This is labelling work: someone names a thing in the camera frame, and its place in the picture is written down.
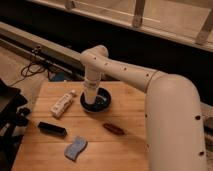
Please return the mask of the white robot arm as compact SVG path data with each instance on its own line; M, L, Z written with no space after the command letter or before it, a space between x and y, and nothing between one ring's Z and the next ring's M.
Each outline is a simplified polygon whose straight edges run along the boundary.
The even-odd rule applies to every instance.
M103 73L144 92L150 171L207 171L204 126L197 88L187 78L108 58L99 45L80 54L85 66L82 107L99 112L110 100L99 87Z

